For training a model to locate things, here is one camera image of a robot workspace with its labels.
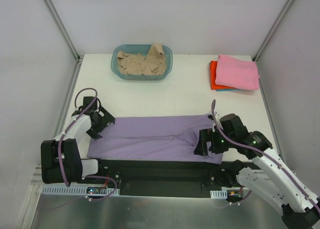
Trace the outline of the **purple t shirt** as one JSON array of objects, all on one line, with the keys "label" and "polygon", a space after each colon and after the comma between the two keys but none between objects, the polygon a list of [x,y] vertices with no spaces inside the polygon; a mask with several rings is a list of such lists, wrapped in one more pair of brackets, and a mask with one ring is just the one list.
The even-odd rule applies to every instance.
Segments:
[{"label": "purple t shirt", "polygon": [[196,155],[200,130],[211,129],[208,115],[120,117],[89,143],[88,158],[220,164],[223,156]]}]

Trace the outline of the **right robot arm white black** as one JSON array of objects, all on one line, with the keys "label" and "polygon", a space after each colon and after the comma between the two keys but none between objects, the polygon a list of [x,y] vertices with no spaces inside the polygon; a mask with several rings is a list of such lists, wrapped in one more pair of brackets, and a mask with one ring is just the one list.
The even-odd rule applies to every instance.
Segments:
[{"label": "right robot arm white black", "polygon": [[194,154],[223,154],[236,149],[269,178],[263,179],[244,162],[235,160],[214,175],[216,184],[227,188],[248,188],[271,205],[289,229],[311,229],[319,223],[320,197],[288,168],[265,135],[259,131],[249,132],[234,113],[223,116],[220,125],[217,125],[215,116],[209,114],[207,118],[214,124],[211,129],[200,130]]}]

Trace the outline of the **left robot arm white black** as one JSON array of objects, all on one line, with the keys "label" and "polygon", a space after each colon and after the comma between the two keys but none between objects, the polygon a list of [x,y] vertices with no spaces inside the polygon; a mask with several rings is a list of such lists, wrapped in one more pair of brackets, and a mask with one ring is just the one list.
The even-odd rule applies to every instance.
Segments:
[{"label": "left robot arm white black", "polygon": [[83,104],[71,115],[69,125],[55,138],[40,145],[41,177],[45,184],[79,182],[84,166],[79,152],[79,142],[84,135],[93,140],[116,119],[101,105],[98,98],[85,96]]}]

